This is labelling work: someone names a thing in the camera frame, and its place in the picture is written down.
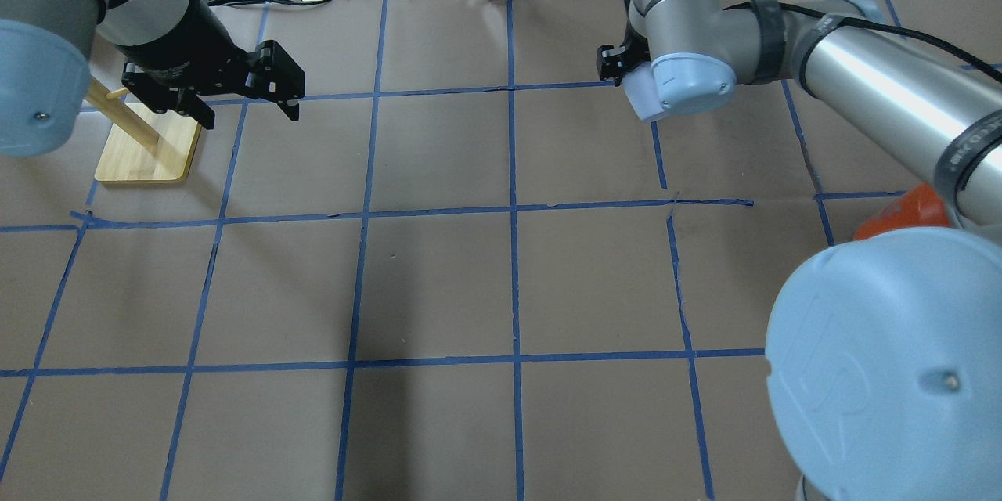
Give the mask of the orange bucket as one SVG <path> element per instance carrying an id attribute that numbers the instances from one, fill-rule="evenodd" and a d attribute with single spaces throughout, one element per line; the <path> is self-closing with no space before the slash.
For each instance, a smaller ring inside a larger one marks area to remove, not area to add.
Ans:
<path id="1" fill-rule="evenodd" d="M 931 185 L 920 184 L 862 222 L 852 240 L 868 240 L 888 231 L 913 227 L 952 225 L 942 198 Z"/>

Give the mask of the wooden cup tree stand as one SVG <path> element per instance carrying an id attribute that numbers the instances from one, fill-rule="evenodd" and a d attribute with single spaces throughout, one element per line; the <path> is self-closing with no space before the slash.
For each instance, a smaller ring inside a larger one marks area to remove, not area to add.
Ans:
<path id="1" fill-rule="evenodd" d="M 93 77 L 85 100 L 112 122 L 94 180 L 102 184 L 173 184 L 185 181 L 201 127 L 175 112 L 158 114 L 126 103 L 127 88 L 111 91 Z"/>

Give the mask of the light blue cup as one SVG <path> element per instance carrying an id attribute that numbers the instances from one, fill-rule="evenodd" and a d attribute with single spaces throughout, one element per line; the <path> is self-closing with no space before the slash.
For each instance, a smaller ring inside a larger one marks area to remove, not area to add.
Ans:
<path id="1" fill-rule="evenodd" d="M 622 88 L 629 99 L 638 119 L 644 122 L 654 122 L 665 119 L 669 110 L 658 97 L 654 81 L 654 71 L 648 61 L 630 70 L 622 78 Z"/>

